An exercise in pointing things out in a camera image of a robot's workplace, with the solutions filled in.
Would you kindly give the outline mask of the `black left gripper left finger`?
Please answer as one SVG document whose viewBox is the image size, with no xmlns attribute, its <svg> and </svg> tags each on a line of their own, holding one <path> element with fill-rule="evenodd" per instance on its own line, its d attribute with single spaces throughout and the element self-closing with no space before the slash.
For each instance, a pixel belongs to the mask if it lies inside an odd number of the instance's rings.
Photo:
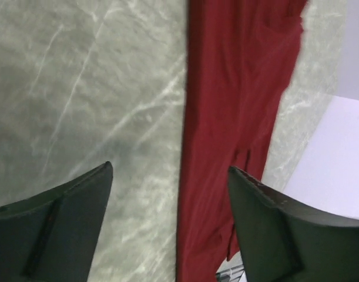
<svg viewBox="0 0 359 282">
<path fill-rule="evenodd" d="M 113 167 L 106 162 L 1 206 L 0 281 L 87 281 L 112 180 Z"/>
</svg>

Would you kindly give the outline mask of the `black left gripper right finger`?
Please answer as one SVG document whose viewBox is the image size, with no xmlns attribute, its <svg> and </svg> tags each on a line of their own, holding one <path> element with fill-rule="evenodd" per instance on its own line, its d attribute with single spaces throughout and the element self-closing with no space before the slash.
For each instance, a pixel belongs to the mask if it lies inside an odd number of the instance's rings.
<svg viewBox="0 0 359 282">
<path fill-rule="evenodd" d="M 237 167 L 228 188 L 248 281 L 359 281 L 359 219 L 308 206 Z"/>
</svg>

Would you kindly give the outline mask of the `dark red t shirt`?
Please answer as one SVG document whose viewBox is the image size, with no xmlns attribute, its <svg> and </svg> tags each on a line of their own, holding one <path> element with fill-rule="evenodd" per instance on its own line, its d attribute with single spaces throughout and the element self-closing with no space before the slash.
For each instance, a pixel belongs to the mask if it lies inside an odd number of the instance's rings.
<svg viewBox="0 0 359 282">
<path fill-rule="evenodd" d="M 214 281 L 239 250 L 227 175 L 261 178 L 306 1 L 189 1 L 176 280 Z"/>
</svg>

